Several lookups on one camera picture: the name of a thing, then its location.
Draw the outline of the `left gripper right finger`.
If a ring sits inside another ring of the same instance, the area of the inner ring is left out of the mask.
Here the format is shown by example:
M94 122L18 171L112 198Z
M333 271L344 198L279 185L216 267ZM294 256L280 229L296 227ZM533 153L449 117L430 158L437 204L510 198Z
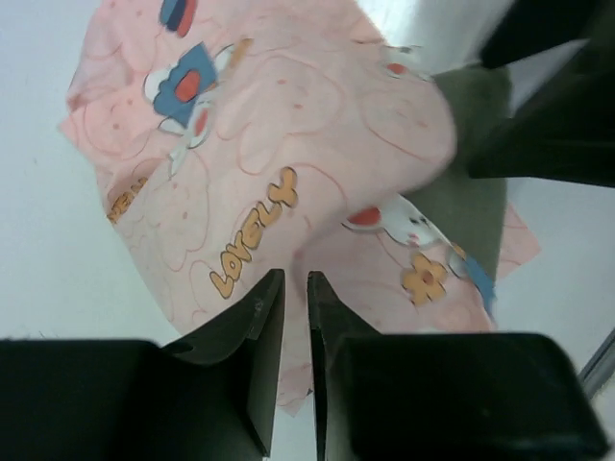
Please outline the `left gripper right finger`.
M534 333L383 334L312 272L321 460L601 460L609 440L568 355Z

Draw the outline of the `grey orange dotted pillow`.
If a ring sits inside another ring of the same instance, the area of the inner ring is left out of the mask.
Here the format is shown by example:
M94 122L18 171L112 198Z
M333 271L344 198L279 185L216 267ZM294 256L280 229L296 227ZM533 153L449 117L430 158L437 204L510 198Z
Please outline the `grey orange dotted pillow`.
M452 110L455 157L431 183L404 196L494 279L506 209L504 179L472 179L468 165L504 121L510 80L505 70L471 66L435 77Z

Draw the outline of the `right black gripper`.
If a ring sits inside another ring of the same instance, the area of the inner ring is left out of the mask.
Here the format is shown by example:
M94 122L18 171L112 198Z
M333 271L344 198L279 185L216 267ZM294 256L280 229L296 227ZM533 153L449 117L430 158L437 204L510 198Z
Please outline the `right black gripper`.
M473 154L471 177L614 184L614 4L516 1L480 50L495 69L583 45Z

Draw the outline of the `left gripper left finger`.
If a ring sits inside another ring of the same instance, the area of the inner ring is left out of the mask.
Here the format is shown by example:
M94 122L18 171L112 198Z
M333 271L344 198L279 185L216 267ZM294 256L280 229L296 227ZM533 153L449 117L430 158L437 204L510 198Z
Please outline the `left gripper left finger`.
M5 460L259 460L270 453L284 273L163 347L5 340Z

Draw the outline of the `pink cartoon print pillowcase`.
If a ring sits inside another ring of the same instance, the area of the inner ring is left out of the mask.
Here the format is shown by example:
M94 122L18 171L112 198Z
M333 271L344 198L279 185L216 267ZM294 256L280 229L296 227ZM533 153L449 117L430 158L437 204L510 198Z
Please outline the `pink cartoon print pillowcase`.
M540 251L506 202L496 277L404 194L455 157L418 46L354 1L104 1L62 133L161 311L188 333L286 275L277 403L312 391L307 278L381 332L481 332Z

